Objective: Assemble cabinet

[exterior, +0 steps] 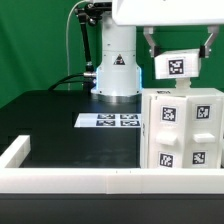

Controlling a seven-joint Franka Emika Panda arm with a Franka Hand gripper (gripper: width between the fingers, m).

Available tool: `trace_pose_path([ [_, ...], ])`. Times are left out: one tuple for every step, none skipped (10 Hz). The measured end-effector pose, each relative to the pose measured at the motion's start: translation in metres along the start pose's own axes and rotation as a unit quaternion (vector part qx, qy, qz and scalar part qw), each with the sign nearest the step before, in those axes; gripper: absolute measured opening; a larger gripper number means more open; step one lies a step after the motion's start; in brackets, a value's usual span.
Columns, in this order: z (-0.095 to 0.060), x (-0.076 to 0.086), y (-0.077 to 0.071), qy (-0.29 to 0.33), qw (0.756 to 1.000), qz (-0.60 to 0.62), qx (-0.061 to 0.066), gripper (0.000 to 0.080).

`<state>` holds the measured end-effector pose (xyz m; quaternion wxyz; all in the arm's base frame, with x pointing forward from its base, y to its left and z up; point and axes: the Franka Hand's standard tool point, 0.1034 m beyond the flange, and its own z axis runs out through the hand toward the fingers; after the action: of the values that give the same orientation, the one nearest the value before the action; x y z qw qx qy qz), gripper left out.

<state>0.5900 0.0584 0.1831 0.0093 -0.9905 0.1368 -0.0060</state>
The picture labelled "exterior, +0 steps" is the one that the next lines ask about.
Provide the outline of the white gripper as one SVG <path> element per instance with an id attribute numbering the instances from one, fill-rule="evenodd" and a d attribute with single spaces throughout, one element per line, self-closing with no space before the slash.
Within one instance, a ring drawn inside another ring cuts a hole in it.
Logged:
<path id="1" fill-rule="evenodd" d="M 208 58 L 219 34 L 218 25 L 224 24 L 224 0 L 113 0 L 112 17 L 118 25 L 212 25 L 208 27 L 209 36 L 199 51 L 201 58 Z M 160 53 L 153 34 L 153 27 L 143 29 L 152 58 Z"/>

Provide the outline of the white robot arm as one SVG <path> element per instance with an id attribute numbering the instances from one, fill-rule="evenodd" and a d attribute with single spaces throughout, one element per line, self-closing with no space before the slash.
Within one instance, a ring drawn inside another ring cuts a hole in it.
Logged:
<path id="1" fill-rule="evenodd" d="M 224 24 L 224 0 L 89 0 L 103 11 L 103 59 L 92 93 L 108 100 L 129 99 L 141 92 L 136 64 L 136 29 L 142 27 L 155 59 L 158 79 L 197 77 L 202 57 Z M 158 52 L 152 39 L 159 26 L 206 25 L 210 36 L 199 49 Z"/>

